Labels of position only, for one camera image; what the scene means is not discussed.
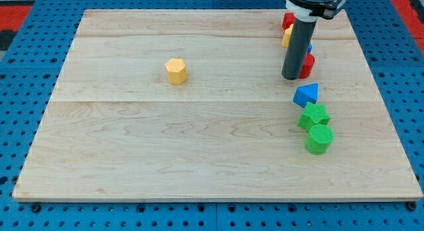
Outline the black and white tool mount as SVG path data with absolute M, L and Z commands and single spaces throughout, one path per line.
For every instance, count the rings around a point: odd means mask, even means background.
M 296 19 L 313 23 L 318 18 L 331 20 L 344 7 L 346 0 L 286 0 L 286 9 Z

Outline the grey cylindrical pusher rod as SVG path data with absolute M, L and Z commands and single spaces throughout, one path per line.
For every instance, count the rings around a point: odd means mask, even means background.
M 299 19 L 294 21 L 284 64 L 282 66 L 283 78 L 295 80 L 299 77 L 303 62 L 306 58 L 309 43 L 311 42 L 315 30 L 315 25 L 316 21 L 304 22 Z

